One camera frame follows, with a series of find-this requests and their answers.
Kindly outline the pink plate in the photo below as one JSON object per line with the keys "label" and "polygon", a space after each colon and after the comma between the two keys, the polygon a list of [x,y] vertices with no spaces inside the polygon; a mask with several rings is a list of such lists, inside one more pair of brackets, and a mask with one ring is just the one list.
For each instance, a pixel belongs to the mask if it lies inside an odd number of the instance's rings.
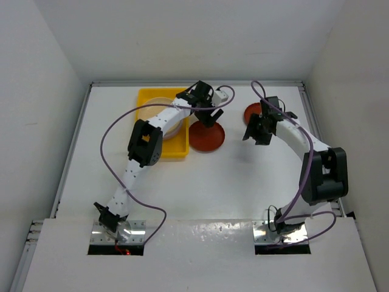
{"label": "pink plate", "polygon": [[172,137],[175,137],[175,135],[178,134],[182,127],[183,121],[175,123],[169,130],[164,133],[163,140],[171,139]]}

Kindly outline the tan plate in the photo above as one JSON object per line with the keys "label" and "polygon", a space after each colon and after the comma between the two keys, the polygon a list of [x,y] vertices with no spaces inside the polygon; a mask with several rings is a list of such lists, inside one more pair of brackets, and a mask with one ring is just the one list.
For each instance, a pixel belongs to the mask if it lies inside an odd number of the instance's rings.
{"label": "tan plate", "polygon": [[[164,104],[164,105],[169,105],[172,104],[173,100],[169,99],[167,97],[155,97],[153,99],[150,99],[144,103],[144,105],[149,105],[149,104]],[[139,109],[136,114],[136,119],[142,119],[142,120],[148,120],[163,110],[168,109],[170,110],[170,107],[166,106],[150,106],[146,108]]]}

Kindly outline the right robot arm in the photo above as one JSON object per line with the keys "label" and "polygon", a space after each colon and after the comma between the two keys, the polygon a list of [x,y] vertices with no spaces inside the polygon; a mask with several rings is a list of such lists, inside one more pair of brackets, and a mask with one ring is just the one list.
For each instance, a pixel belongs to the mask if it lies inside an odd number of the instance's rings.
{"label": "right robot arm", "polygon": [[260,113],[250,115],[243,139],[269,145],[276,136],[302,161],[297,194],[276,211],[270,225],[277,234],[286,234],[298,229],[326,203],[347,195],[346,152],[317,139],[300,125],[294,113],[283,112],[278,97],[261,99],[260,107]]}

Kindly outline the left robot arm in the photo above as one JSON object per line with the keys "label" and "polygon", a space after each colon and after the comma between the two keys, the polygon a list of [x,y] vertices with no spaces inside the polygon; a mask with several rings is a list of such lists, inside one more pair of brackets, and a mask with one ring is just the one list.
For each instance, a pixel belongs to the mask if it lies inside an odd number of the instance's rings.
{"label": "left robot arm", "polygon": [[99,223],[110,232],[118,233],[119,226],[129,215],[130,199],[145,208],[162,212],[166,218],[167,213],[162,208],[143,203],[134,197],[131,191],[134,189],[135,183],[161,158],[163,138],[170,128],[192,114],[204,126],[211,127],[223,114],[221,108],[228,102],[229,95],[220,87],[213,89],[209,84],[198,81],[177,93],[175,98],[166,105],[152,103],[139,106],[139,110],[160,106],[162,111],[150,118],[136,120],[127,148],[128,163],[122,177],[113,171],[104,154],[100,153],[105,166],[117,180],[119,186],[106,206],[94,203],[100,213]]}

